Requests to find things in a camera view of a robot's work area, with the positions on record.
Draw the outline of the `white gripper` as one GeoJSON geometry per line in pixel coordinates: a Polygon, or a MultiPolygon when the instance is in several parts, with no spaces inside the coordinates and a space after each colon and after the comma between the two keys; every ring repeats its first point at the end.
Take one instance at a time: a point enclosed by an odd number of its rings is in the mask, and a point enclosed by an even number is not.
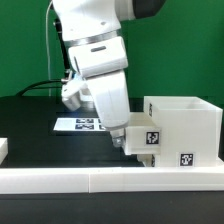
{"type": "Polygon", "coordinates": [[[68,50],[73,69],[86,82],[102,125],[115,147],[125,142],[129,101],[124,69],[128,67],[124,41],[117,36],[68,50]]]}

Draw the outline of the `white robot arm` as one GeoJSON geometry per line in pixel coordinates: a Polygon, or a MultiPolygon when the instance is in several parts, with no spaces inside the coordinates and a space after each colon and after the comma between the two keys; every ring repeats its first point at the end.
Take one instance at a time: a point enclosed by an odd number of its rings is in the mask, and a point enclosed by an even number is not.
{"type": "Polygon", "coordinates": [[[156,15],[166,0],[52,0],[72,66],[62,86],[63,103],[80,107],[77,93],[87,89],[113,145],[121,147],[129,122],[124,69],[128,60],[120,23],[156,15]]]}

